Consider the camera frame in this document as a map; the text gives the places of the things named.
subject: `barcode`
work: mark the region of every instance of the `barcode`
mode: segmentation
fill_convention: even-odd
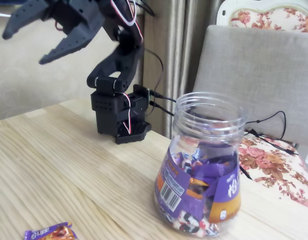
[[[160,196],[171,211],[176,209],[181,200],[181,198],[169,187],[166,181],[160,190]]]

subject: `purple candy wrapper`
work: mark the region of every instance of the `purple candy wrapper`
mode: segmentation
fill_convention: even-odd
[[[42,230],[28,230],[25,232],[24,240],[76,240],[76,234],[70,222],[62,222]]]

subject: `jar opening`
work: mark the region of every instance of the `jar opening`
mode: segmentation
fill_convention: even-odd
[[[247,110],[230,97],[192,92],[177,99],[174,124],[191,135],[229,137],[241,134]]]

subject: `black cable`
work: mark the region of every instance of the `black cable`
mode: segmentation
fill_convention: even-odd
[[[276,145],[276,144],[274,144],[274,143],[272,143],[270,141],[267,141],[266,139],[262,138],[254,129],[251,129],[250,131],[248,131],[248,133],[254,135],[255,137],[263,140],[264,142],[267,142],[271,146],[273,146],[273,147],[275,147],[275,148],[277,148],[277,149],[279,149],[281,151],[284,151],[284,152],[286,152],[286,153],[288,153],[290,155],[299,155],[298,153],[295,153],[294,151],[292,151],[290,149],[283,148],[283,147],[278,146],[278,145]]]
[[[176,102],[176,100],[174,100],[174,99],[172,99],[170,97],[166,97],[166,96],[162,97],[162,99],[166,99],[166,100],[172,101],[174,103]]]
[[[169,101],[172,101],[172,102],[176,102],[176,100],[170,98],[170,97],[167,97],[167,96],[164,96],[164,95],[161,95],[160,93],[158,92],[155,92],[153,90],[149,90],[149,94],[153,95],[154,97],[158,98],[158,99],[166,99],[166,100],[169,100]]]
[[[268,119],[273,118],[273,117],[274,117],[274,116],[276,116],[278,113],[283,113],[283,114],[284,114],[284,118],[285,118],[284,131],[283,131],[282,137],[279,139],[279,140],[281,140],[281,139],[283,139],[283,137],[284,137],[284,135],[285,135],[285,132],[286,132],[286,126],[287,126],[287,119],[286,119],[286,114],[285,114],[285,112],[284,112],[284,111],[278,111],[278,112],[276,112],[274,115],[272,115],[272,116],[270,116],[270,117],[268,117],[268,118],[265,118],[265,119],[263,119],[263,120],[248,121],[248,122],[246,122],[246,124],[252,124],[252,123],[261,123],[261,122],[264,122],[264,121],[266,121],[266,120],[268,120]]]
[[[152,17],[154,17],[155,16],[155,13],[154,13],[154,11],[153,11],[153,9],[148,5],[148,4],[146,4],[146,3],[144,3],[144,5],[146,6],[146,8],[143,6],[143,5],[141,5],[141,4],[139,4],[139,3],[135,3],[137,6],[139,6],[141,9],[144,9],[144,11],[145,12],[147,12],[149,15],[151,15]]]
[[[153,9],[144,1],[144,0],[140,0],[146,7],[149,11],[151,11],[153,13],[153,17],[155,16],[155,13],[153,11]]]
[[[162,79],[162,77],[163,77],[163,73],[164,73],[164,64],[163,64],[163,61],[160,59],[160,57],[159,57],[157,54],[155,54],[153,51],[151,51],[151,50],[149,50],[149,49],[145,49],[145,51],[148,51],[149,53],[153,54],[156,58],[158,58],[158,60],[159,60],[159,62],[160,62],[160,64],[161,64],[161,66],[162,66],[162,71],[161,71],[161,73],[160,73],[160,75],[159,75],[158,81],[157,81],[157,83],[156,83],[156,85],[155,85],[155,88],[154,88],[154,92],[156,92],[157,87],[158,87],[158,85],[159,85],[159,83],[160,83],[160,81],[161,81],[161,79]],[[154,111],[154,108],[155,108],[155,107],[153,106],[153,108],[152,108],[152,110],[150,111],[150,113],[148,114],[148,116],[152,114],[152,112]]]
[[[252,178],[250,177],[250,175],[248,174],[248,172],[246,172],[246,170],[244,170],[244,168],[242,166],[239,166],[240,170],[246,175],[247,178],[249,178],[250,180],[252,180]]]
[[[159,108],[159,109],[163,110],[165,113],[167,113],[167,114],[169,114],[169,115],[171,115],[171,116],[174,116],[173,113],[171,113],[170,111],[164,109],[162,106],[160,106],[160,105],[157,104],[157,103],[154,103],[153,101],[150,101],[149,104],[150,104],[151,106],[153,106],[153,108]]]

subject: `white wall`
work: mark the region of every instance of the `white wall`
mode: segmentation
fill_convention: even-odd
[[[39,20],[5,41],[1,35],[7,20],[0,17],[0,120],[71,98],[88,98],[93,89],[86,78],[117,46],[102,29],[86,48],[41,66],[40,58],[65,34],[55,29],[54,21]]]

